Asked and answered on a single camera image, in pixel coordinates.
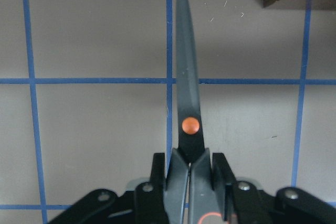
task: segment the bolt head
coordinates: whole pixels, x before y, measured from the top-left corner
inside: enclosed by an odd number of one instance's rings
[[[99,196],[98,196],[98,200],[99,201],[107,201],[110,199],[110,194],[107,192],[102,192]]]
[[[292,190],[292,189],[287,189],[285,191],[285,196],[289,199],[297,199],[299,198],[299,195],[297,194],[296,191]]]
[[[250,185],[244,181],[239,182],[238,188],[243,191],[249,191],[250,190]]]
[[[142,190],[145,191],[146,193],[149,193],[150,191],[152,191],[154,189],[153,185],[151,183],[146,183],[144,184],[144,186],[142,187]]]

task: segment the blue tape line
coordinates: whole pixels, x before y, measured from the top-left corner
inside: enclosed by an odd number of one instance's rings
[[[47,205],[47,210],[66,210],[71,205]],[[41,210],[41,205],[0,205],[0,210]]]
[[[298,79],[200,79],[200,84],[299,84]]]
[[[44,176],[42,167],[42,154],[41,154],[41,142],[38,125],[38,113],[37,113],[37,98],[36,98],[36,86],[35,86],[35,71],[34,71],[34,57],[32,46],[32,31],[30,25],[30,10],[29,0],[23,0],[24,19],[25,19],[25,32],[26,32],[26,46],[27,46],[27,58],[28,58],[28,74],[30,84],[30,100],[33,116],[33,128],[35,139],[35,153],[36,153],[36,165],[38,175],[38,186],[40,193],[41,213],[43,223],[47,223],[47,209],[46,209],[46,195],[44,187]]]
[[[167,43],[167,123],[166,156],[167,167],[171,158],[173,145],[173,0],[166,0],[166,43]]]
[[[47,205],[48,210],[66,210],[69,207],[71,207],[71,205]]]
[[[137,83],[166,84],[166,78],[35,78],[36,84]],[[29,78],[0,78],[0,84],[29,84]],[[200,84],[279,84],[299,85],[300,79],[200,79]],[[336,79],[306,79],[306,85],[336,85]]]
[[[36,78],[36,84],[167,83],[165,78]]]
[[[302,61],[301,61],[297,123],[296,123],[294,155],[293,155],[293,165],[292,165],[292,178],[291,178],[292,186],[297,185],[297,178],[298,178],[302,113],[303,113],[303,102],[305,100],[304,90],[305,90],[305,84],[306,84],[308,51],[309,51],[310,16],[311,16],[311,0],[307,0],[306,15],[305,15],[305,21],[304,21],[305,27],[304,27],[304,32],[303,32],[303,44],[302,44]]]
[[[336,85],[336,80],[332,80],[332,79],[325,79],[325,80],[309,79],[309,80],[306,80],[306,85]]]
[[[0,78],[0,84],[29,84],[28,78]]]
[[[41,210],[41,205],[0,205],[0,210]]]

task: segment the white surface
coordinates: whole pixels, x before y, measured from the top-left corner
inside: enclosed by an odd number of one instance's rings
[[[93,188],[121,196],[165,150],[163,84],[38,85],[37,95],[49,204],[73,204]]]
[[[335,201],[336,87],[307,86],[304,107],[298,184]]]
[[[36,77],[165,77],[165,10],[165,0],[30,0]]]
[[[22,0],[0,0],[0,78],[28,77]]]
[[[307,78],[336,79],[336,11],[311,14]]]
[[[263,9],[261,0],[189,1],[200,78],[300,77],[304,11]]]
[[[62,212],[62,210],[48,210],[48,221],[51,221]]]
[[[39,210],[0,210],[0,221],[5,224],[37,224],[42,223]]]
[[[31,120],[29,86],[1,84],[0,204],[40,204]]]

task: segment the scissor blade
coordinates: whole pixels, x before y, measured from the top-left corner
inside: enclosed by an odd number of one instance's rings
[[[187,162],[196,161],[204,152],[204,140],[198,93],[195,39],[188,0],[176,0],[177,113],[179,151]],[[199,130],[186,134],[182,122],[196,118]]]

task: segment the pivot point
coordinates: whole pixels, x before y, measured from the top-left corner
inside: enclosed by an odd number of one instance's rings
[[[98,196],[98,201],[107,201],[110,199],[110,194],[108,192],[102,191]]]
[[[152,191],[154,189],[154,187],[152,186],[151,183],[146,183],[143,185],[142,190],[145,191],[146,193],[149,193],[150,191]]]
[[[289,198],[289,199],[297,199],[297,198],[299,198],[299,195],[297,194],[297,192],[294,191],[294,190],[291,190],[291,189],[287,189],[285,191],[285,196],[287,198]]]
[[[200,130],[199,124],[196,118],[186,118],[182,122],[182,130],[189,135],[194,135]]]
[[[243,191],[249,191],[250,190],[250,185],[244,181],[239,182],[238,188]]]

